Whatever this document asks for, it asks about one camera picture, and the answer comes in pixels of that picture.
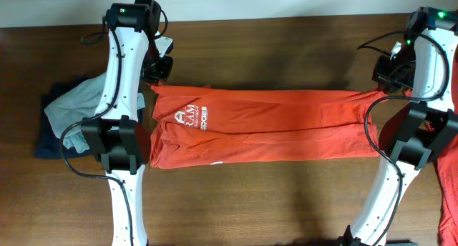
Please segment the orange printed t-shirt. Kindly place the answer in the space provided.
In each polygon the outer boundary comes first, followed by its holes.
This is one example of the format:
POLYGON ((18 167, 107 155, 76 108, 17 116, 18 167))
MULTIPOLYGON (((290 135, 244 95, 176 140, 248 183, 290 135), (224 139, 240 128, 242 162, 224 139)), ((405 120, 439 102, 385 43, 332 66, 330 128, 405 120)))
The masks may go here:
POLYGON ((379 91, 247 91, 156 85, 150 163, 160 169, 376 155, 379 91))

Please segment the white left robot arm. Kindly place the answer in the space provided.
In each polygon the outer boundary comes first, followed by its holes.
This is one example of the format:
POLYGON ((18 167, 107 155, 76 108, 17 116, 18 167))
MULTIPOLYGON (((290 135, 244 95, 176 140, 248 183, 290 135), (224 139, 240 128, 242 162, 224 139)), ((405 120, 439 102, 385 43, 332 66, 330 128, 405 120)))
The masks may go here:
POLYGON ((150 136, 140 124, 141 82, 165 81, 173 60, 172 39, 159 29, 165 12, 155 0, 114 3, 105 14, 109 60, 102 96, 82 134, 102 165, 112 197, 113 245, 147 245, 142 211, 142 178, 149 162, 150 136))

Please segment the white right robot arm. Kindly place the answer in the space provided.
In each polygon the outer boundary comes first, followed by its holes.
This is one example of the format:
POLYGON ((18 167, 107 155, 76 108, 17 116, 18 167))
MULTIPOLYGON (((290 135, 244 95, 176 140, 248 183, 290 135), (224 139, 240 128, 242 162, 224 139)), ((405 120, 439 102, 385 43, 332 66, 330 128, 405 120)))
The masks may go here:
POLYGON ((385 92, 383 101, 407 104, 386 122, 377 142, 366 137, 380 155, 379 169, 362 211, 338 245, 386 245, 408 186, 457 135, 452 100, 457 13, 421 6, 400 34, 403 42, 381 53, 372 79, 385 92))

